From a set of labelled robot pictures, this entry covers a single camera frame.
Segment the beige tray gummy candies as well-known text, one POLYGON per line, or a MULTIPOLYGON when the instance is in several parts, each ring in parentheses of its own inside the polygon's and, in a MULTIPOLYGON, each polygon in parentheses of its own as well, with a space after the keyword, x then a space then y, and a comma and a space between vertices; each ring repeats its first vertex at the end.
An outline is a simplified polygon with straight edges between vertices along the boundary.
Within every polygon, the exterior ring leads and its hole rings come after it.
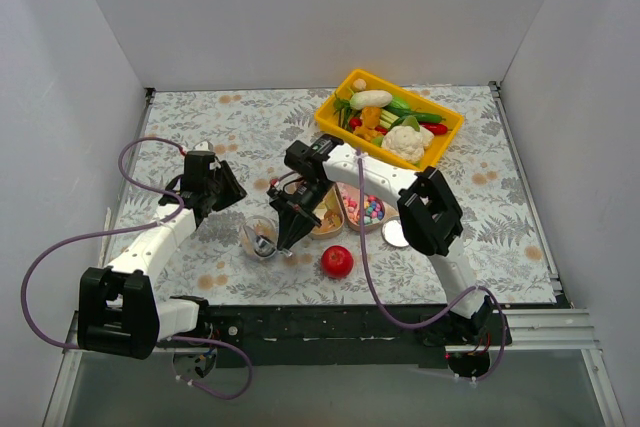
POLYGON ((345 219, 340 207, 341 198, 336 186, 333 186, 314 210, 314 215, 321 221, 309 234, 313 240, 336 237, 343 230, 345 219))

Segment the clear glass jar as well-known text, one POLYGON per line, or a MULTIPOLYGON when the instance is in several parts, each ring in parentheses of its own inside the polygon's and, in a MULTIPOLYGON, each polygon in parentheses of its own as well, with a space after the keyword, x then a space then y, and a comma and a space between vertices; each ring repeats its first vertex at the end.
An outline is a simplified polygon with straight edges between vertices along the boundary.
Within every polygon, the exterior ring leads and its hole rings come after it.
POLYGON ((272 258, 276 250, 277 231, 268 218, 248 217, 239 229, 240 244, 252 261, 262 262, 272 258))

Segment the pink tray colourful candies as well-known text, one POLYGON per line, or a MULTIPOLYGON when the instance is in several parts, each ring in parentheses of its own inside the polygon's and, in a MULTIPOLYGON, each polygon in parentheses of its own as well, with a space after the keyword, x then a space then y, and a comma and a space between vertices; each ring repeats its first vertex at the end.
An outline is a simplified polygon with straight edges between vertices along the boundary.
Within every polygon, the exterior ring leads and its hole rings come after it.
POLYGON ((360 220, 363 220, 366 232, 382 227, 383 221, 387 218, 387 207, 381 199, 365 194, 363 201, 360 201, 360 191, 356 187, 344 183, 337 183, 336 186, 340 206, 349 228, 358 231, 360 220))

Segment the silver jar lid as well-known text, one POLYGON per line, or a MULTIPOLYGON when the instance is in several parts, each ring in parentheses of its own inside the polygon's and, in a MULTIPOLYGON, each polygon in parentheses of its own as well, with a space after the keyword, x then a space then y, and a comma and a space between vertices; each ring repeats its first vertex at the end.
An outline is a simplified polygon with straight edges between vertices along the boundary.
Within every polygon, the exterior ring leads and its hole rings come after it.
POLYGON ((409 246, 409 242, 404 237, 402 225, 398 217, 392 217, 384 223, 381 229, 381 235, 387 244, 395 248, 406 248, 409 246))

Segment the metal scoop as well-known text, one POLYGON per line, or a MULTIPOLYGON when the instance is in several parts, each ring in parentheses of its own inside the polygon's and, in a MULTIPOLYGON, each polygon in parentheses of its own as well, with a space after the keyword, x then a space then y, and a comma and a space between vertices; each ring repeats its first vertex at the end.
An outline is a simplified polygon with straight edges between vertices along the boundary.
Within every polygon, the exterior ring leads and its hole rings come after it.
POLYGON ((253 253, 260 260, 270 259, 280 255, 286 258, 293 256, 293 253, 287 249, 278 249, 276 243, 264 235, 256 235, 250 240, 253 253))

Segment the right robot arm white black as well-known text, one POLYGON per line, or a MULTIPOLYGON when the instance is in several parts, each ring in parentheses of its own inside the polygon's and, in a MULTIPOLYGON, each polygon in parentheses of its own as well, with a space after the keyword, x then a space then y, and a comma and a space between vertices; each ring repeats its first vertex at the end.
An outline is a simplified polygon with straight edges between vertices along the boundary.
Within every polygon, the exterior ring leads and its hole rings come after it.
POLYGON ((487 319, 501 307, 495 295, 477 282, 464 251, 462 209, 438 169, 394 167, 329 134, 312 145, 295 141, 286 149, 284 163, 299 180, 292 193, 278 185, 268 190, 269 204, 278 214, 278 251, 290 250, 319 225, 314 211, 335 184, 353 186, 396 207, 405 240, 427 257, 447 298, 442 311, 418 323, 398 320, 384 305, 378 307, 382 315, 406 330, 425 329, 449 317, 454 336, 464 344, 486 336, 487 319))

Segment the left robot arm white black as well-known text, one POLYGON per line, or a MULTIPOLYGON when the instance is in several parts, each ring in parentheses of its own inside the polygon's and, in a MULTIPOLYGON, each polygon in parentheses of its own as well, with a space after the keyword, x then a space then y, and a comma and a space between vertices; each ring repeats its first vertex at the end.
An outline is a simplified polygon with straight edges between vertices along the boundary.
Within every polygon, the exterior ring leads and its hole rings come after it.
POLYGON ((141 232, 104 268, 89 268, 79 286, 77 340, 84 350, 147 358, 156 344, 179 334, 193 347, 213 333, 202 312, 208 302, 194 296, 159 302, 154 285, 168 261, 200 224, 246 197, 228 163, 209 142, 184 157, 183 173, 166 186, 156 225, 141 232))

